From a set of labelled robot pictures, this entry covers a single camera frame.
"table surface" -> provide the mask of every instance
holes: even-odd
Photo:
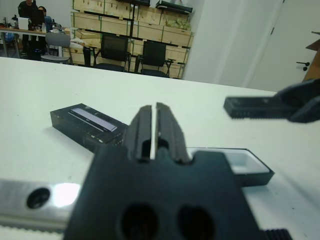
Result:
[[[261,228],[319,239],[320,121],[232,120],[223,109],[226,96],[273,92],[3,57],[0,66],[2,179],[84,181],[93,154],[52,128],[50,111],[83,103],[130,124],[140,107],[152,105],[154,113],[161,102],[173,111],[187,147],[247,148],[275,171],[267,186],[243,190]],[[0,236],[61,239],[6,227]]]
[[[23,30],[23,29],[14,29],[8,27],[1,27],[0,33],[12,33],[12,34],[27,34],[27,35],[34,35],[34,36],[45,36],[47,33],[42,31],[31,31],[31,30]]]

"black case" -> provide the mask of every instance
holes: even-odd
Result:
[[[86,112],[116,126],[114,131],[101,131],[96,127],[71,115],[71,110],[80,108]],[[81,146],[95,152],[100,145],[119,145],[128,125],[105,115],[87,105],[78,104],[50,112],[52,126]]]

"door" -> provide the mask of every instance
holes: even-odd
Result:
[[[279,91],[302,82],[304,65],[316,52],[306,46],[320,38],[320,0],[285,0],[268,45],[246,87]]]

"black box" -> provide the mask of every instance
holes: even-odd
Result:
[[[93,153],[100,145],[120,145],[128,126],[82,103],[50,115],[55,129]]]
[[[248,149],[187,147],[186,150],[190,157],[193,157],[197,151],[224,153],[241,187],[267,185],[275,174],[274,171]]]

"open box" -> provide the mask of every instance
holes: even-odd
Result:
[[[274,171],[248,149],[187,147],[186,150],[191,158],[198,151],[224,153],[242,187],[266,185],[275,174]]]

